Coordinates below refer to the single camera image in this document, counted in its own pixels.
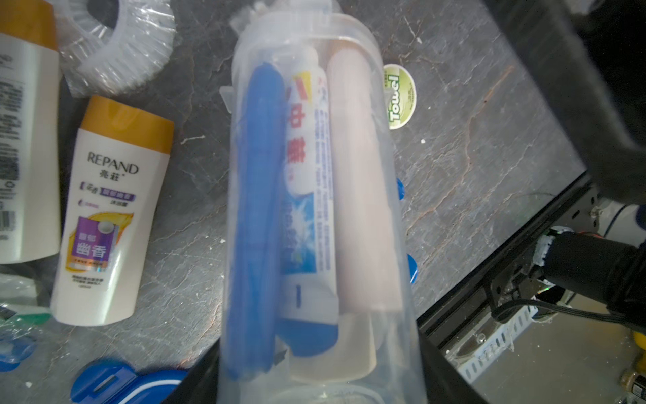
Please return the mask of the clear container blue lid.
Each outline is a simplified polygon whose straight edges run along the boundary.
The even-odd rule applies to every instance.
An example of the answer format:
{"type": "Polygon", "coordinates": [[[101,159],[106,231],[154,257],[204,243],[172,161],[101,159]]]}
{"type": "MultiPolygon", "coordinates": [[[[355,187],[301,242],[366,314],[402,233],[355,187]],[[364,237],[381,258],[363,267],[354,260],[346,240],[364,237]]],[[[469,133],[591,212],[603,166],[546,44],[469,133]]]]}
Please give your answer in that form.
{"type": "Polygon", "coordinates": [[[230,23],[218,402],[426,402],[375,38],[335,1],[230,23]]]}

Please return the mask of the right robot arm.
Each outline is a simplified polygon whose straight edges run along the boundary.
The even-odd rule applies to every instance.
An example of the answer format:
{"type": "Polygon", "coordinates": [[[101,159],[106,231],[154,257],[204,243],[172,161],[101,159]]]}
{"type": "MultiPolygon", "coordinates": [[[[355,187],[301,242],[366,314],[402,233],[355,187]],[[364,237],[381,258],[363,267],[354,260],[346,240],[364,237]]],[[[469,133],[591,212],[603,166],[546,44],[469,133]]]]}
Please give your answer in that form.
{"type": "MultiPolygon", "coordinates": [[[[602,194],[645,203],[645,4],[489,1],[494,21],[526,67],[602,194]]],[[[589,318],[645,329],[645,249],[550,230],[533,256],[541,276],[598,301],[589,318]]]]}

